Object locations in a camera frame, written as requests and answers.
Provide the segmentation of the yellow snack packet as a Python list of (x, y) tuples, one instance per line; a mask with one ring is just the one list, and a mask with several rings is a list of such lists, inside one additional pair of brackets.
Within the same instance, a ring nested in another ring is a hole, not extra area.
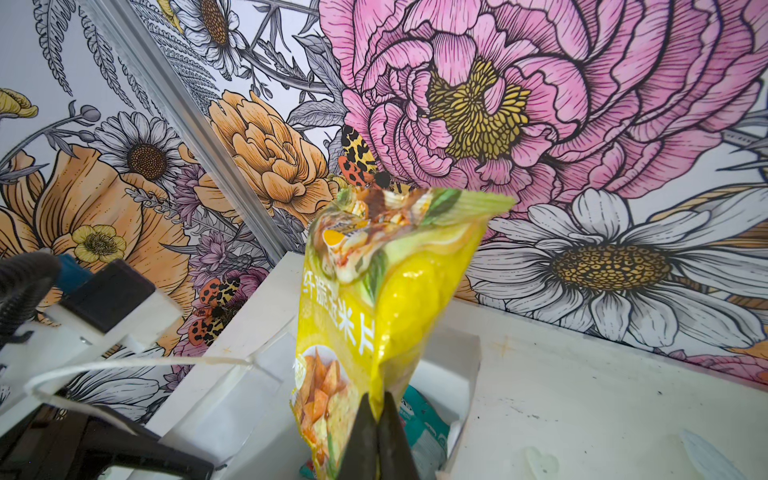
[(311, 223), (291, 409), (319, 479), (337, 479), (365, 393), (398, 407), (489, 221), (509, 196), (349, 187)]

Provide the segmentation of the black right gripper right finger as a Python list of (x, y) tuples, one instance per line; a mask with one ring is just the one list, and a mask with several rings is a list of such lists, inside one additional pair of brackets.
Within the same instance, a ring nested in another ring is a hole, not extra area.
[(398, 404), (386, 392), (378, 421), (378, 461), (382, 480), (418, 480), (419, 474), (401, 424)]

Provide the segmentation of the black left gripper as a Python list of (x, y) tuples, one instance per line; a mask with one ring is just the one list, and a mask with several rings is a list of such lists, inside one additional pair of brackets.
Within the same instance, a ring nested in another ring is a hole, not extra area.
[(1, 436), (3, 479), (96, 479), (127, 467), (181, 479), (210, 479), (214, 465), (160, 443), (142, 425), (130, 432), (86, 414), (42, 405)]

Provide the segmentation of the floral paper gift bag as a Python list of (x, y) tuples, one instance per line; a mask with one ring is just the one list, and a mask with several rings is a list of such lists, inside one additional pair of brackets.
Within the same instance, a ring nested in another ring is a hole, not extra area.
[[(289, 403), (295, 326), (288, 324), (253, 354), (257, 366), (190, 373), (148, 423), (162, 444), (211, 462), (216, 479), (298, 479), (310, 450)], [(409, 386), (449, 425), (447, 465), (475, 389), (481, 360), (476, 335), (438, 328)]]

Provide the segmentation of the teal white snack packet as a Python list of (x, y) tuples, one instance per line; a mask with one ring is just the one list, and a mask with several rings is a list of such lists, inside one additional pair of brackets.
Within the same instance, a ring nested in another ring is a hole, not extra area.
[(412, 386), (403, 395), (399, 415), (419, 478), (435, 480), (447, 460), (449, 425)]

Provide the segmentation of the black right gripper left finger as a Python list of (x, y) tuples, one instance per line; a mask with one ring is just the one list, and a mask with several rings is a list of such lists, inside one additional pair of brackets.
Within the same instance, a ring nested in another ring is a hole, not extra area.
[(365, 393), (354, 420), (337, 480), (378, 478), (378, 424)]

